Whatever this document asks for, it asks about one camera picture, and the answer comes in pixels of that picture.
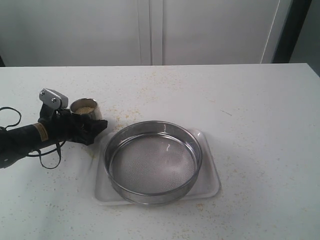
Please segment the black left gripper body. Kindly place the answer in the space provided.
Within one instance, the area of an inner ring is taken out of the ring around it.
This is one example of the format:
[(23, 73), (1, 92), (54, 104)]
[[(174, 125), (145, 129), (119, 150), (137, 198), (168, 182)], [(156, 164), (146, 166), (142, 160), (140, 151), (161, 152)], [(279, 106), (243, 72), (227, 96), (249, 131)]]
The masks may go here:
[(38, 119), (38, 122), (45, 128), (48, 139), (54, 143), (63, 141), (72, 142), (75, 138), (76, 123), (79, 121), (72, 114), (71, 122), (61, 122), (58, 119), (58, 110), (53, 110), (45, 104), (42, 104)]

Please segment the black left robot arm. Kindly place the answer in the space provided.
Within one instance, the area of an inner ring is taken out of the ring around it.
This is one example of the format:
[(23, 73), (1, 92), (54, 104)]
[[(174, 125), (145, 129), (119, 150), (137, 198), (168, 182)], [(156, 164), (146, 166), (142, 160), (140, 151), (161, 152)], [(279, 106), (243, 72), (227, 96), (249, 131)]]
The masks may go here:
[(43, 104), (38, 122), (22, 127), (18, 123), (0, 128), (0, 167), (7, 168), (25, 157), (41, 159), (57, 152), (62, 160), (62, 146), (76, 141), (84, 124), (68, 108), (52, 109)]

